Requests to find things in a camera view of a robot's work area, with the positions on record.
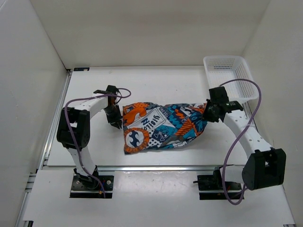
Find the colourful patterned shorts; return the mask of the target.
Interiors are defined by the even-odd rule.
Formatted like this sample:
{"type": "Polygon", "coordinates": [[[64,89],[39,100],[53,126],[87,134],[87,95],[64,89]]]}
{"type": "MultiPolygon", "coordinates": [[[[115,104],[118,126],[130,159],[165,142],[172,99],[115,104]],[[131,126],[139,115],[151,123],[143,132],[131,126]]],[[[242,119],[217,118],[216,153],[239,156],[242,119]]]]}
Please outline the colourful patterned shorts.
{"type": "Polygon", "coordinates": [[[166,150],[187,145],[207,125],[206,104],[158,105],[138,102],[123,107],[124,153],[166,150]]]}

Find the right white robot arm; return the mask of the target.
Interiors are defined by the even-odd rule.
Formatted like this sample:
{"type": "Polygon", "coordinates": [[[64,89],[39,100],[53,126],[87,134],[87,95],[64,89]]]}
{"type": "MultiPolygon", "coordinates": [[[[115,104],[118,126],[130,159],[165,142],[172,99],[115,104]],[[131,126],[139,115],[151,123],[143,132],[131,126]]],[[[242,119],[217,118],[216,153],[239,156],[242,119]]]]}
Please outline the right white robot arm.
{"type": "Polygon", "coordinates": [[[274,148],[251,126],[242,105],[230,101],[224,87],[209,90],[203,119],[207,122],[222,121],[236,136],[233,146],[241,144],[248,158],[245,166],[227,165],[224,162],[219,173],[213,176],[213,185],[225,188],[230,182],[245,185],[249,190],[257,190],[284,182],[286,153],[274,148]]]}

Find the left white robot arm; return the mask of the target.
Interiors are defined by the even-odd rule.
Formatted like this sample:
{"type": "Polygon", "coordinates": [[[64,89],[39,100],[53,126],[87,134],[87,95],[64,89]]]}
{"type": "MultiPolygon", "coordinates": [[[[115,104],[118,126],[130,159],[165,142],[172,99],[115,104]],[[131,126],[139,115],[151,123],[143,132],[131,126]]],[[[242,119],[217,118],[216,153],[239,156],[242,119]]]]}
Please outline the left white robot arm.
{"type": "Polygon", "coordinates": [[[107,122],[122,128],[122,116],[116,99],[122,99],[120,88],[108,85],[106,90],[96,90],[93,96],[72,99],[62,108],[57,128],[57,141],[68,150],[76,165],[74,169],[80,182],[88,189],[99,184],[98,169],[90,156],[90,120],[102,110],[107,122]]]}

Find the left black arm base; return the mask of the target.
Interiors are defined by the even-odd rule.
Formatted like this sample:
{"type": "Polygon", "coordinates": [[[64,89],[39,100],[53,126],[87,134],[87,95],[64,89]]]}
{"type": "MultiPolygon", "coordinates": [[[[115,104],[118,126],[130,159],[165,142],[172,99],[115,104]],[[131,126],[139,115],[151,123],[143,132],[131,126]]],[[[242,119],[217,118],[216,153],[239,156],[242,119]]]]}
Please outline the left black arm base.
{"type": "Polygon", "coordinates": [[[70,198],[111,199],[113,196],[114,176],[93,174],[102,183],[89,176],[82,176],[74,168],[74,176],[71,183],[70,198]]]}

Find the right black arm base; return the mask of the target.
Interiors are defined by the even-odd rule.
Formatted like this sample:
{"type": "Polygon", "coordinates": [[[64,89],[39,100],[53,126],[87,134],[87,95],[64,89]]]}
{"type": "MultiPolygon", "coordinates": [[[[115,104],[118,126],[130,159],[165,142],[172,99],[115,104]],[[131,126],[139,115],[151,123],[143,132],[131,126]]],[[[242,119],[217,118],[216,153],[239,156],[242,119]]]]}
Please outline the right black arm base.
{"type": "MultiPolygon", "coordinates": [[[[222,185],[221,167],[216,167],[212,174],[197,175],[193,184],[198,186],[200,200],[227,200],[222,185]]],[[[243,187],[240,183],[225,182],[227,194],[231,200],[239,200],[243,187]]]]}

